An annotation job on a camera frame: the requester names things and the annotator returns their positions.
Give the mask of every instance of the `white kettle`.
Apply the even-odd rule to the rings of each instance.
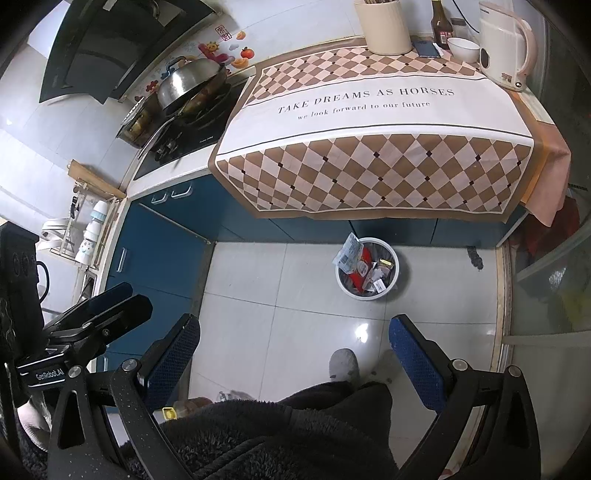
[[[498,85],[523,90],[538,47],[529,23],[512,11],[480,2],[480,70]]]

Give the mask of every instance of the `metal screw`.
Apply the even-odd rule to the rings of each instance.
[[[70,371],[68,372],[68,377],[76,378],[81,373],[82,373],[82,367],[80,367],[79,365],[75,365],[72,368],[70,368]]]
[[[121,365],[121,368],[126,372],[131,372],[137,366],[138,366],[138,361],[135,358],[130,358],[129,360],[126,360],[125,362],[123,362],[123,364]]]
[[[462,360],[461,358],[456,358],[453,362],[452,362],[452,366],[453,368],[455,368],[456,370],[463,372],[464,370],[468,370],[468,362],[466,362],[465,360]]]
[[[512,377],[518,378],[521,376],[521,370],[519,369],[519,367],[516,367],[515,365],[511,365],[509,368],[509,375],[511,375]]]

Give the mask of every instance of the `bottle label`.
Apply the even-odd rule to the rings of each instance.
[[[451,38],[453,33],[451,32],[439,32],[439,40],[441,41],[442,45],[447,45],[447,39]]]

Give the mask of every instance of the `person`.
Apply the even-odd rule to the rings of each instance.
[[[392,479],[392,397],[374,379],[391,381],[393,372],[381,364],[362,384],[355,353],[340,349],[330,358],[329,382],[276,403],[208,404],[161,428],[195,478]],[[129,442],[121,453],[128,470],[148,480]]]

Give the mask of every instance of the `brown bottle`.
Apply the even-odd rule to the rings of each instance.
[[[453,36],[453,27],[445,16],[441,0],[431,0],[433,4],[433,20],[431,20],[431,27],[433,28],[433,38],[437,45],[441,48],[449,50],[447,39]]]

